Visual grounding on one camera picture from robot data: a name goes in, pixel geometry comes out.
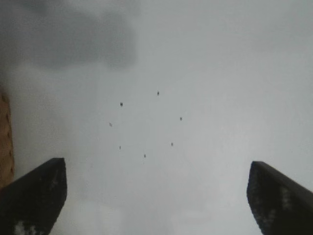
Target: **wooden surface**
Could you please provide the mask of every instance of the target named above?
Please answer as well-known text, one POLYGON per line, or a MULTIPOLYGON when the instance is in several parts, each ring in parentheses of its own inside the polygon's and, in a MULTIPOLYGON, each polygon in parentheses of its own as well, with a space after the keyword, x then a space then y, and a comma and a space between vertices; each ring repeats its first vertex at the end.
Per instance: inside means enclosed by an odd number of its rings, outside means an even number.
POLYGON ((0 95, 0 189, 13 181, 14 158, 9 100, 0 95))

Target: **dark structure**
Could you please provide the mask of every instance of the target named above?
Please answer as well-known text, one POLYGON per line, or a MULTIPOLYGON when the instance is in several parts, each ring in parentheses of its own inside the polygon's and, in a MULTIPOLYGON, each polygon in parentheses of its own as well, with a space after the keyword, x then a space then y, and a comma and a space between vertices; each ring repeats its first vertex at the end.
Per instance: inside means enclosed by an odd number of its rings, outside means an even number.
POLYGON ((53 158, 0 192, 1 235, 48 235, 67 197, 63 158, 53 158))
POLYGON ((312 235, 313 194, 264 162, 252 162, 247 198, 264 235, 312 235))

